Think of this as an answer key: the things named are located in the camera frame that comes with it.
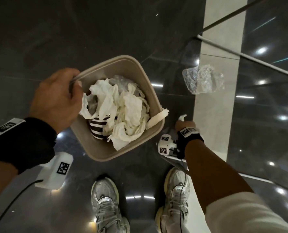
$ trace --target beige trash bin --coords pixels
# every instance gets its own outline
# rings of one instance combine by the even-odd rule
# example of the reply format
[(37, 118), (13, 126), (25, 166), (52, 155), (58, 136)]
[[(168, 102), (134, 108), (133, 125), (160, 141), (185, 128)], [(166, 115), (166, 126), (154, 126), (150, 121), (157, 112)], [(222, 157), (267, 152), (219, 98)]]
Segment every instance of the beige trash bin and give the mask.
[[(90, 85), (95, 84), (97, 80), (104, 79), (104, 75), (106, 75), (107, 78), (121, 75), (137, 83), (146, 95), (146, 100), (150, 105), (150, 117), (153, 117), (162, 111), (157, 95), (150, 84), (146, 73), (141, 64), (135, 58), (128, 55), (121, 55), (81, 72), (79, 77), (84, 92), (88, 92)], [(154, 127), (145, 130), (140, 138), (132, 141), (119, 151), (114, 149), (111, 141), (106, 142), (106, 140), (98, 140), (94, 138), (87, 120), (81, 115), (78, 115), (75, 122), (71, 125), (71, 128), (90, 158), (96, 161), (107, 161), (134, 149), (145, 141), (148, 141), (150, 138), (157, 135), (163, 126), (164, 119)]]

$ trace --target silver sneaker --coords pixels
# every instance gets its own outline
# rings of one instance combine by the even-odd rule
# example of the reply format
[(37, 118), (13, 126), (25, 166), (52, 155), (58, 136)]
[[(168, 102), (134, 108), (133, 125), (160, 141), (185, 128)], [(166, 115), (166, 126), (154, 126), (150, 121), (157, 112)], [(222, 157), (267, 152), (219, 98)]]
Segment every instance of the silver sneaker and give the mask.
[(115, 183), (105, 177), (96, 181), (91, 189), (92, 210), (95, 214), (97, 232), (130, 233), (130, 225), (121, 216), (118, 204), (119, 193)]
[(165, 206), (159, 208), (155, 218), (159, 233), (167, 233), (165, 223), (169, 218), (175, 222), (180, 222), (181, 219), (181, 224), (187, 222), (187, 199), (190, 193), (188, 176), (183, 171), (172, 168), (165, 178), (164, 192)]

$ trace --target person's right hand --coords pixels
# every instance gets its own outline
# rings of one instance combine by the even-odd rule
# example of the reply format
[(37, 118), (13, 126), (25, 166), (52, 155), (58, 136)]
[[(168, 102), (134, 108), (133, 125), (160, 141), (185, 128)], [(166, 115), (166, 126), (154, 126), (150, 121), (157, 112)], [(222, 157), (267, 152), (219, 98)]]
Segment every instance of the person's right hand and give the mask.
[(29, 117), (48, 123), (56, 133), (68, 128), (81, 110), (81, 82), (74, 83), (72, 96), (68, 91), (70, 81), (79, 73), (77, 69), (65, 68), (41, 82), (35, 92)]
[(196, 124), (194, 121), (176, 121), (175, 123), (175, 131), (178, 132), (185, 127), (193, 127), (196, 128)]

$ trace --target black wristband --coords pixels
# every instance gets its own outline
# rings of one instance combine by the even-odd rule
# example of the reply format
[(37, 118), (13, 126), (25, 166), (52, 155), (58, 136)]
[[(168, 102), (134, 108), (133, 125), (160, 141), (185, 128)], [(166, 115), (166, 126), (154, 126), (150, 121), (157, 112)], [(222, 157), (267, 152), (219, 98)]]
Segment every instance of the black wristband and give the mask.
[(185, 148), (188, 142), (192, 140), (201, 140), (204, 143), (203, 138), (200, 136), (200, 133), (197, 129), (193, 127), (183, 128), (182, 130), (177, 132), (177, 157), (179, 159), (185, 158)]
[(25, 121), (0, 135), (0, 161), (14, 165), (19, 174), (48, 163), (54, 157), (57, 136), (42, 120), (26, 118)]

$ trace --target white sleeve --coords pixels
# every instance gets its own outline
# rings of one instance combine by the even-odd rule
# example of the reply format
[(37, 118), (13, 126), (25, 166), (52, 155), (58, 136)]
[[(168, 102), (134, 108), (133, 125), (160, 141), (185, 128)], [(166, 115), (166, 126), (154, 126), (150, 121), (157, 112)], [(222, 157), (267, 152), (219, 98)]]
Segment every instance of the white sleeve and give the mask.
[(212, 233), (288, 233), (288, 223), (251, 192), (240, 192), (209, 204), (205, 220)]

